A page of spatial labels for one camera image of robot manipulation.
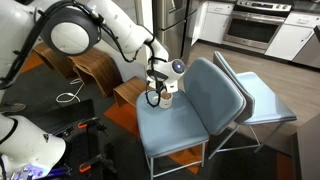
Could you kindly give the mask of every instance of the oven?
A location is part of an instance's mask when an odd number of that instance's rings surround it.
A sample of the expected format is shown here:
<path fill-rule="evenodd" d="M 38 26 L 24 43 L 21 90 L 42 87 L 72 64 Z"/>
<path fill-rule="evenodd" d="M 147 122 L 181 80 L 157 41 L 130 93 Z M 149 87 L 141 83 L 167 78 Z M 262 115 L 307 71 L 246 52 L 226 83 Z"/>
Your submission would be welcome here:
<path fill-rule="evenodd" d="M 229 18 L 223 40 L 243 47 L 266 50 L 290 13 L 291 0 L 240 1 Z"/>

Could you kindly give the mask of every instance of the white cable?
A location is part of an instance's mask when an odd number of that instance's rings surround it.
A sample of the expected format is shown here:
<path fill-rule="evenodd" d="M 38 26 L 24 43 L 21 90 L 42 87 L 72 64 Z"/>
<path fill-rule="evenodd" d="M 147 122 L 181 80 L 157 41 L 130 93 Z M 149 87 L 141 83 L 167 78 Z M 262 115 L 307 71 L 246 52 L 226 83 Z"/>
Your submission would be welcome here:
<path fill-rule="evenodd" d="M 60 94 L 59 96 L 57 96 L 57 98 L 56 98 L 56 101 L 58 102 L 58 103 L 67 103 L 67 102 L 71 102 L 71 101 L 73 101 L 74 99 L 77 99 L 79 102 L 80 102 L 80 98 L 77 96 L 78 94 L 79 94 L 79 92 L 80 92 L 80 90 L 82 89 L 82 87 L 84 86 L 84 83 L 82 82 L 82 80 L 80 79 L 80 78 L 77 78 L 77 79 L 74 79 L 74 80 L 72 80 L 71 82 L 70 82 L 70 84 L 72 85 L 72 84 L 77 84 L 77 83 L 82 83 L 81 84 L 81 86 L 79 87 L 79 89 L 78 89 L 78 91 L 76 92 L 76 94 L 72 94 L 72 93 L 62 93 L 62 94 Z M 59 98 L 61 97 L 61 96 L 71 96 L 72 98 L 71 99 L 69 99 L 69 100 L 59 100 Z"/>

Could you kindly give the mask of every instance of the oven door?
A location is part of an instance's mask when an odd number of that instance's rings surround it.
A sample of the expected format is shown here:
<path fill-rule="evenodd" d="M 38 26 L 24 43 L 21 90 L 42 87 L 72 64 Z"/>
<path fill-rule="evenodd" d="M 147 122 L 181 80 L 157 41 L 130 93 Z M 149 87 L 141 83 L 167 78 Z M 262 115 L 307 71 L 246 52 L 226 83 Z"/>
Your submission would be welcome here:
<path fill-rule="evenodd" d="M 285 18 L 233 11 L 223 40 L 267 49 Z"/>

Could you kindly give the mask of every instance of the blue chair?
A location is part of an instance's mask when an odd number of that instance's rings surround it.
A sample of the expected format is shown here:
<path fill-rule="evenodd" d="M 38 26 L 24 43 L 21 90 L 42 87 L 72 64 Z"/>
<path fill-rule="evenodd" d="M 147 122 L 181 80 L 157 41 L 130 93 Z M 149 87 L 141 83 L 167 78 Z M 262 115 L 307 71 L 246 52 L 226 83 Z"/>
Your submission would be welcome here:
<path fill-rule="evenodd" d="M 278 98 L 278 96 L 253 72 L 236 74 L 219 52 L 214 52 L 213 58 L 216 64 L 238 87 L 246 99 L 247 105 L 242 113 L 235 119 L 236 127 L 228 137 L 212 152 L 209 159 L 216 152 L 230 151 L 244 148 L 254 148 L 258 152 L 280 129 L 285 122 L 296 120 L 295 114 Z M 279 123 L 271 134 L 260 143 L 251 126 L 266 123 Z M 249 126 L 257 144 L 221 149 L 228 139 L 238 130 L 239 125 Z"/>
<path fill-rule="evenodd" d="M 196 59 L 184 76 L 185 92 L 173 93 L 170 108 L 152 108 L 143 92 L 136 111 L 150 178 L 194 164 L 204 165 L 205 143 L 209 134 L 218 135 L 237 118 L 245 100 L 237 87 L 212 62 Z M 156 95 L 147 94 L 149 99 Z M 169 171 L 154 173 L 154 159 L 202 145 L 202 159 Z"/>

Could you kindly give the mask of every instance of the cup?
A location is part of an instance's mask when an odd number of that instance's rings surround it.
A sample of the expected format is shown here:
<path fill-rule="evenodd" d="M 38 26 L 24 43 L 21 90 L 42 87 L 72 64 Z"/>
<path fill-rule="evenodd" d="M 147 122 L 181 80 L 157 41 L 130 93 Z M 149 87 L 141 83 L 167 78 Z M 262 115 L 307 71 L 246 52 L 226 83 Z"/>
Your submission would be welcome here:
<path fill-rule="evenodd" d="M 161 97 L 160 97 L 160 102 L 159 102 L 159 106 L 163 109 L 167 109 L 171 106 L 172 104 L 172 93 L 168 93 L 166 91 L 162 91 L 161 92 Z M 153 98 L 154 102 L 158 102 L 158 96 L 155 96 Z"/>

